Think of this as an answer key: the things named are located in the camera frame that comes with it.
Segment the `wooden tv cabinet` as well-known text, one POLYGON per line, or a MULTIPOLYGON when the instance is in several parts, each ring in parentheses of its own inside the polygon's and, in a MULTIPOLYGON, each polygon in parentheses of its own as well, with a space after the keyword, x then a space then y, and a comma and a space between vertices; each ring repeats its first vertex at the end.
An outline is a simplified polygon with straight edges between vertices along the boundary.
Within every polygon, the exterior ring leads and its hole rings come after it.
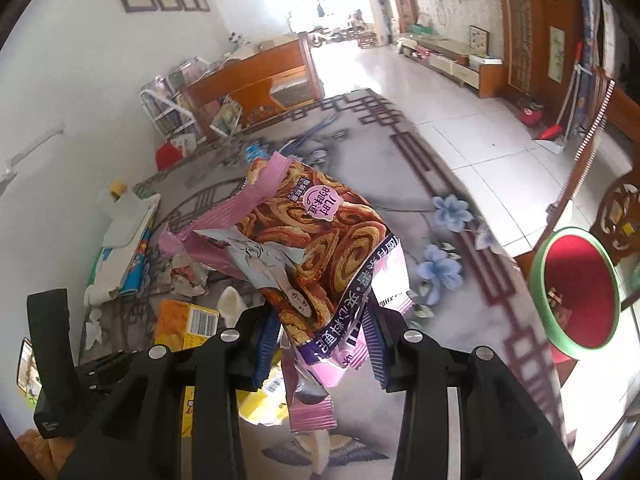
POLYGON ((448 38, 406 32, 396 40, 399 54, 412 58, 460 86, 474 89, 480 99, 496 98, 506 84, 506 69, 500 58, 492 58, 448 38))

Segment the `red green trash bin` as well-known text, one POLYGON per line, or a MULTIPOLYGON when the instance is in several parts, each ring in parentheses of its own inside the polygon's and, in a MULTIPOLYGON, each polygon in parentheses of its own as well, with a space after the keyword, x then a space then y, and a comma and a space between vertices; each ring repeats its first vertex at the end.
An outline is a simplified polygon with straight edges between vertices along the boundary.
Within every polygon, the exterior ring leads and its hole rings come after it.
POLYGON ((591 233, 574 226, 552 233, 535 252, 528 290, 555 364, 588 359, 615 335, 620 318, 615 270, 591 233))

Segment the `grey patterned floor rug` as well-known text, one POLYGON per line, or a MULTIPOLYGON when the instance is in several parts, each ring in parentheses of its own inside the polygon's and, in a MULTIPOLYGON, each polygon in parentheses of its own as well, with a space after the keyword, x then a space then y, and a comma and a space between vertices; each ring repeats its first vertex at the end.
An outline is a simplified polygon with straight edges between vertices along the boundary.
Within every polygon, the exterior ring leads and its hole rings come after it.
POLYGON ((114 392, 71 479, 576 479, 526 281, 371 90, 134 185, 138 287, 104 252, 80 357, 114 392))

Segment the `white paper bag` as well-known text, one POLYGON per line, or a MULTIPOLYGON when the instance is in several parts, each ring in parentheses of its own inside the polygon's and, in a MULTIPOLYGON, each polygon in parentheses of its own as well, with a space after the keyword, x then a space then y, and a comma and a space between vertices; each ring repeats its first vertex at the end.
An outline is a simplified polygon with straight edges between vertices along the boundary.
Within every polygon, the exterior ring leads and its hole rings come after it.
POLYGON ((84 304, 87 308, 106 304, 119 295, 143 234, 160 206, 160 194, 140 198, 126 190, 118 200, 114 200, 104 188, 99 194, 98 204, 111 223, 103 235, 92 279, 85 289, 84 304))

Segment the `dark wooden chair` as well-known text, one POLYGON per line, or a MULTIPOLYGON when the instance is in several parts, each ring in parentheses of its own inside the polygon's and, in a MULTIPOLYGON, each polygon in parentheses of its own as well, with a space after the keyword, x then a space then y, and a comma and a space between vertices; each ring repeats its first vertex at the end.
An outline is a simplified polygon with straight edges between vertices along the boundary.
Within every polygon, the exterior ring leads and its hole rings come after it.
POLYGON ((593 71, 590 126, 578 145, 574 162, 558 197, 546 210, 546 224, 534 248, 515 258, 521 274, 528 278, 536 253, 550 240, 566 206, 579 193, 600 148, 605 126, 612 122, 632 142, 631 168, 605 190, 589 232, 603 245, 612 263, 628 272, 624 277, 622 308, 639 300, 639 105, 616 87, 616 81, 602 68, 593 71))

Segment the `pink pastry snack bag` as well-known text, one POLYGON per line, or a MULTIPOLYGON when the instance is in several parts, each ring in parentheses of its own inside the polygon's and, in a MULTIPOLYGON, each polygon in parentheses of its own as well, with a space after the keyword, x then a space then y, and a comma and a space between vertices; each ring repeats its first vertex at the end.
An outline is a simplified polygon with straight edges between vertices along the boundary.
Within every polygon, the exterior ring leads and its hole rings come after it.
POLYGON ((283 365, 294 432, 336 426, 329 388, 370 354, 362 329, 369 298, 410 308, 400 240, 358 193, 279 153, 250 164, 240 192, 178 232, 160 251, 242 278, 285 331, 283 365))

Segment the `yellow cardboard box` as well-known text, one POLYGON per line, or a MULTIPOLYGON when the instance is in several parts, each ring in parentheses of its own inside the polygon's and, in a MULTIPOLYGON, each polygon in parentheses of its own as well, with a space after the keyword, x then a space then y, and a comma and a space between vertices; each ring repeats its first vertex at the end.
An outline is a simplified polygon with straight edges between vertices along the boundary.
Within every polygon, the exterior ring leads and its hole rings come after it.
POLYGON ((163 299, 160 302, 153 344, 172 352, 196 348, 217 333, 219 312, 188 302, 163 299))

